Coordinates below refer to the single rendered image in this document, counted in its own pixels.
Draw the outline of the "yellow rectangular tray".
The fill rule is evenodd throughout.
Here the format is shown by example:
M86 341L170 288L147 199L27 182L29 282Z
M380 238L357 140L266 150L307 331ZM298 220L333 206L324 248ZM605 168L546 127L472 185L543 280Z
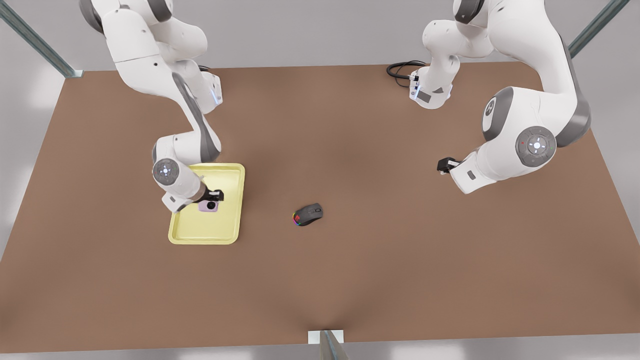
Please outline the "yellow rectangular tray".
M245 167L237 162L213 162L190 166L224 200L208 207L207 202L190 203L172 214L167 237L178 245L229 245L238 239L242 216Z

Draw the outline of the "black computer mouse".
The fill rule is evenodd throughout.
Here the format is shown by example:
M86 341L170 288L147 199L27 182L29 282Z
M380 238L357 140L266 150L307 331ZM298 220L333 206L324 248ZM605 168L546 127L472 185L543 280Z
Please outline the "black computer mouse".
M313 203L298 209L292 215L295 225L304 227L323 218L323 208L319 203Z

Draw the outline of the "silver frame post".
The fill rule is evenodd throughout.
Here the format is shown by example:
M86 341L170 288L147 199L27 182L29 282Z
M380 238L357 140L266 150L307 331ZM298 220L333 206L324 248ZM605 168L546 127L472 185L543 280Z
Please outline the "silver frame post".
M586 25L569 44L570 58L573 59L610 23L631 0L610 0L602 10Z
M343 348L345 333L342 329L308 331L307 343L319 346L320 360L350 360Z
M5 0L0 0L0 19L66 79L83 76L82 70L70 66Z

